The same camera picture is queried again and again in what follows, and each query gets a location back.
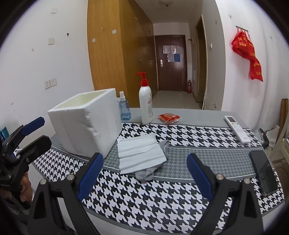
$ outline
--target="metal bolt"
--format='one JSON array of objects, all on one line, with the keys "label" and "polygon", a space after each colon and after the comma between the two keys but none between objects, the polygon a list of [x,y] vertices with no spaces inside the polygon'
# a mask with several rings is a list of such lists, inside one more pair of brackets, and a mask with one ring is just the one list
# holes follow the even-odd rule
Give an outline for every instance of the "metal bolt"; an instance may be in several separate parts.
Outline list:
[{"label": "metal bolt", "polygon": [[223,179],[224,179],[224,176],[223,176],[222,174],[217,174],[217,175],[216,175],[216,178],[217,178],[218,180],[223,180]]},{"label": "metal bolt", "polygon": [[245,184],[250,184],[250,180],[249,180],[248,178],[245,178],[245,179],[244,179],[244,183],[245,183]]},{"label": "metal bolt", "polygon": [[44,185],[44,184],[46,184],[46,182],[47,182],[46,179],[42,179],[42,180],[40,181],[40,184]]},{"label": "metal bolt", "polygon": [[70,174],[70,175],[66,176],[66,179],[68,179],[68,180],[73,180],[73,179],[74,179],[74,175],[73,175],[73,174]]}]

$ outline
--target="plastic bag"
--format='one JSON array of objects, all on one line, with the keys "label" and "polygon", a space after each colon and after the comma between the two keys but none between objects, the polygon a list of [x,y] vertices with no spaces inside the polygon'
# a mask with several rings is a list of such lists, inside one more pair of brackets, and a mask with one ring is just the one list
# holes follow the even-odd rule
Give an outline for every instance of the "plastic bag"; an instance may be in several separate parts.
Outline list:
[{"label": "plastic bag", "polygon": [[173,113],[164,113],[159,115],[158,119],[161,120],[164,124],[172,124],[181,120],[180,116]]},{"label": "plastic bag", "polygon": [[250,78],[258,79],[263,82],[261,64],[255,55],[254,45],[247,38],[245,32],[240,31],[232,41],[232,49],[243,58],[250,60]]}]

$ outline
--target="human hand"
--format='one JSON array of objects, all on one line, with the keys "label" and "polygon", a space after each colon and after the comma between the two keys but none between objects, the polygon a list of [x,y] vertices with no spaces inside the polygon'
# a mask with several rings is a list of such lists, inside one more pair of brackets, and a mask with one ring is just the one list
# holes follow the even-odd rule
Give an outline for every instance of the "human hand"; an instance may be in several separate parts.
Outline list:
[{"label": "human hand", "polygon": [[[22,179],[21,179],[22,190],[20,194],[20,200],[22,202],[31,201],[33,196],[33,191],[31,188],[31,183],[28,178],[28,173],[25,172]],[[0,189],[0,196],[2,198],[12,198],[12,194],[8,190]]]}]

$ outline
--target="wooden cabinet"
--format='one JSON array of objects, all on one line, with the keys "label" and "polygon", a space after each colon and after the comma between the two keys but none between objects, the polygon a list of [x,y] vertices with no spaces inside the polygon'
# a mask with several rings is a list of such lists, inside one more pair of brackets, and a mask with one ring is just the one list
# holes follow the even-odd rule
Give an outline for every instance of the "wooden cabinet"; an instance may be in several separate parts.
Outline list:
[{"label": "wooden cabinet", "polygon": [[147,72],[155,96],[153,24],[134,0],[88,0],[87,39],[95,90],[116,88],[117,95],[124,91],[130,106],[139,107],[141,76],[135,73]]}]

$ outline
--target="brown door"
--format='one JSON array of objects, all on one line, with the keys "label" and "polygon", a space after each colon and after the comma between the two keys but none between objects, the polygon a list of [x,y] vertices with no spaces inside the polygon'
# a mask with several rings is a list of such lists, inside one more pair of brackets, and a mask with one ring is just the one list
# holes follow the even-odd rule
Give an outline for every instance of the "brown door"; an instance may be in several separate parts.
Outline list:
[{"label": "brown door", "polygon": [[155,48],[159,91],[186,91],[188,74],[185,35],[155,36]]},{"label": "brown door", "polygon": [[202,17],[196,25],[197,50],[198,50],[198,88],[197,102],[203,106],[207,81],[207,45]]}]

